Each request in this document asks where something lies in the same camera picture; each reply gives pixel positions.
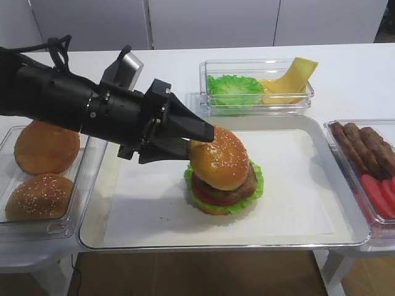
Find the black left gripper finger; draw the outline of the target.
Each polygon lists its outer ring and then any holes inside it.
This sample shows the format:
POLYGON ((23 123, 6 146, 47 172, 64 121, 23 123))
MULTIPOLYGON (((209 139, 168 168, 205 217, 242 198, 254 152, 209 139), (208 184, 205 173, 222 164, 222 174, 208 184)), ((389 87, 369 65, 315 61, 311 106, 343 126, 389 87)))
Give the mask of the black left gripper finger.
POLYGON ((182 138, 151 139, 139 151, 139 164, 163 160, 189 160, 189 141, 182 138))
POLYGON ((214 140, 214 127, 190 111, 174 93, 170 93, 162 106, 154 138, 186 138, 201 142, 214 140))

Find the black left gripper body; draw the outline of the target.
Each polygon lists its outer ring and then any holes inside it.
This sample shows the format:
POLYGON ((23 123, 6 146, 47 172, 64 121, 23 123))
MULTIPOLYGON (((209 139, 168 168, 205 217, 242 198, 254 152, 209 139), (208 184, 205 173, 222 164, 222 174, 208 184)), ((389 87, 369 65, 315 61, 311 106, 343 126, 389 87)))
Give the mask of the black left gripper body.
POLYGON ((146 93, 109 87, 91 98, 80 132, 120 145, 117 156, 130 160, 151 139, 171 85, 155 79, 146 93))

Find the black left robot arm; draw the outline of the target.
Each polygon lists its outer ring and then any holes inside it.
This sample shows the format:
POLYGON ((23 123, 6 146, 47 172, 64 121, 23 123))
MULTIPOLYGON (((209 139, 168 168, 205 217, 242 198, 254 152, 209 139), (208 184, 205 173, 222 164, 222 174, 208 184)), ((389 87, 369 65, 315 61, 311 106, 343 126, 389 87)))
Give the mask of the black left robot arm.
POLYGON ((63 49, 49 50, 53 67, 22 51, 1 49, 1 114, 44 121, 116 143, 118 156, 139 163, 189 159, 192 140, 211 142, 214 127, 154 80, 146 92, 132 89, 139 61, 122 49, 99 83, 73 74, 63 49))

